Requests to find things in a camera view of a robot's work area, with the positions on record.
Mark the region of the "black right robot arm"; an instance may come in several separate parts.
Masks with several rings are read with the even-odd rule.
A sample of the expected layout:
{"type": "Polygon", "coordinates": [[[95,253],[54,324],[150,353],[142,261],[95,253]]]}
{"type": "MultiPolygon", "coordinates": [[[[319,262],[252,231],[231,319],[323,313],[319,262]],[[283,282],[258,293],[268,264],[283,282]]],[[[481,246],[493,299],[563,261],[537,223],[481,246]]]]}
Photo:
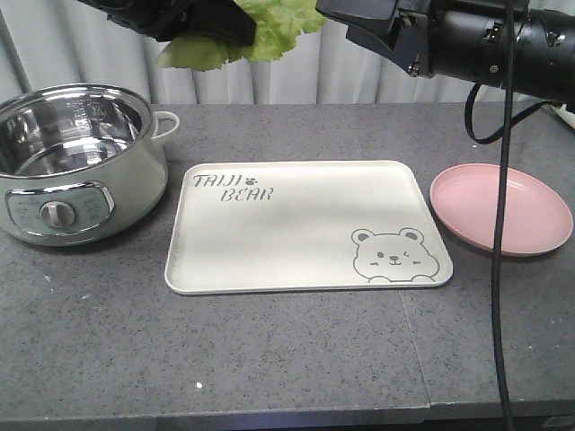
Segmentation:
{"type": "Polygon", "coordinates": [[[574,18],[527,1],[319,1],[349,41],[414,77],[444,75],[574,109],[574,18]]]}

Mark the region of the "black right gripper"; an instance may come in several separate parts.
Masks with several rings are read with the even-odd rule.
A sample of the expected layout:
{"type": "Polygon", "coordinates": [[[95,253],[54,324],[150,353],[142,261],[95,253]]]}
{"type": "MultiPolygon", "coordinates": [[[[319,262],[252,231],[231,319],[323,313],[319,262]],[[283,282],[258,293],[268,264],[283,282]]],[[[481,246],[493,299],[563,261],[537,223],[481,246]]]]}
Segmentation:
{"type": "Polygon", "coordinates": [[[433,1],[318,0],[317,12],[348,21],[346,38],[399,66],[412,77],[431,77],[433,1]]]}

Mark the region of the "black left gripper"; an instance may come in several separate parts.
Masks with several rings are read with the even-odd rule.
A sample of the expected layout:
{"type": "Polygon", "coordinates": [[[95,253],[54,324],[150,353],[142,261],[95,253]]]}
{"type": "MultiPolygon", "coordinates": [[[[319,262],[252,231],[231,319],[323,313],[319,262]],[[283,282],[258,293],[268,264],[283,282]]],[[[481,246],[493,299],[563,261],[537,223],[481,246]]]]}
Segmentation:
{"type": "Polygon", "coordinates": [[[236,46],[251,46],[256,22],[229,0],[85,0],[107,20],[157,41],[177,36],[210,37],[236,46]]]}

